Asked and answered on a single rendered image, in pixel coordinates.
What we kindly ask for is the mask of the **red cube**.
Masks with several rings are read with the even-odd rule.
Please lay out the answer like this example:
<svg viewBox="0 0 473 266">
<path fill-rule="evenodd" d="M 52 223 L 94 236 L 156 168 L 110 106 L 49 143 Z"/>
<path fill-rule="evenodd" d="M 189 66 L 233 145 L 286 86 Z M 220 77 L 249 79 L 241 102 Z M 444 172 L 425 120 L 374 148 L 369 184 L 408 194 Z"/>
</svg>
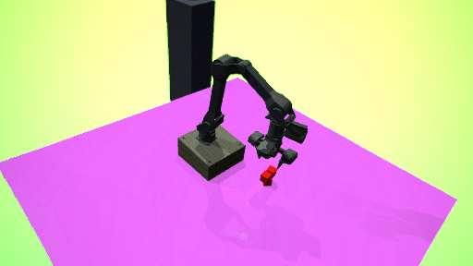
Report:
<svg viewBox="0 0 473 266">
<path fill-rule="evenodd" d="M 267 184 L 264 184 L 263 182 L 262 182 L 262 184 L 263 184 L 264 186 L 271 186 L 271 185 L 272 185 L 272 182 L 273 182 L 273 179 L 271 178 L 271 180 L 270 180 Z"/>
<path fill-rule="evenodd" d="M 272 178 L 273 178 L 276 175 L 277 168 L 270 165 L 266 171 L 272 174 Z"/>
<path fill-rule="evenodd" d="M 267 184 L 271 180 L 271 178 L 272 178 L 272 174 L 270 174 L 267 171 L 264 171 L 261 174 L 260 181 L 263 182 L 264 184 Z"/>
</svg>

